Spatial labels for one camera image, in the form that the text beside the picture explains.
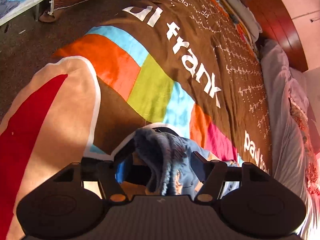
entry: metal leg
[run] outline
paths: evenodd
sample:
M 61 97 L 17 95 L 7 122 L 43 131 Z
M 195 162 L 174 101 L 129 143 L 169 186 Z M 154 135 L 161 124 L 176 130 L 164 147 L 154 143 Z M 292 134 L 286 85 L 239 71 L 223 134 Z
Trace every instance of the metal leg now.
M 36 5 L 36 22 L 39 20 L 39 9 L 40 9 L 40 3 Z

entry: white sheet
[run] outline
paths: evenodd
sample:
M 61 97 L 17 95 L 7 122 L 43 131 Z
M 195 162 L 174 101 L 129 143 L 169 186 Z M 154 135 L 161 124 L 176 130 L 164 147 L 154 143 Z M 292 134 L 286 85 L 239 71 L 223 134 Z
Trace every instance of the white sheet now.
M 297 229 L 305 240 L 320 239 L 320 197 L 307 192 L 307 160 L 298 125 L 290 116 L 288 95 L 297 82 L 291 77 L 288 57 L 275 42 L 268 40 L 261 60 L 264 85 L 268 96 L 272 134 L 273 177 L 298 195 L 305 203 L 307 216 Z

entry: brown carpet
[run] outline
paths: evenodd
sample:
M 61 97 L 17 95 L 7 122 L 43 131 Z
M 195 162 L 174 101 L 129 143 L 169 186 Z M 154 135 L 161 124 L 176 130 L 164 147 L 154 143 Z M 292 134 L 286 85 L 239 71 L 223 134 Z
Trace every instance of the brown carpet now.
M 0 28 L 0 121 L 17 93 L 48 63 L 53 52 L 113 18 L 132 0 L 89 0 L 75 5 L 55 23 L 34 20 L 34 9 Z

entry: ribbed black surface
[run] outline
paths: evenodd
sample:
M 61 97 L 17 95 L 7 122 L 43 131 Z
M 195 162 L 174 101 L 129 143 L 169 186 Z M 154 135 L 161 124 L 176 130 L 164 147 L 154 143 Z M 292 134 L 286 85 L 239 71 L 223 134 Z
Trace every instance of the ribbed black surface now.
M 231 230 L 219 219 L 213 208 L 196 205 L 187 196 L 137 196 L 126 206 L 111 208 L 100 225 L 75 239 L 249 240 L 254 238 Z M 283 238 L 283 240 L 299 239 L 296 235 Z

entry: red fabric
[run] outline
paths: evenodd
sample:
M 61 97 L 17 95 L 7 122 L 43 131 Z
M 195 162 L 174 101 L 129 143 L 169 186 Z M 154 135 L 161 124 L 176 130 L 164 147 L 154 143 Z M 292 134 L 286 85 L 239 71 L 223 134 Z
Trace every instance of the red fabric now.
M 44 118 L 67 76 L 56 76 L 32 93 L 0 135 L 0 239 L 8 233 L 16 195 Z

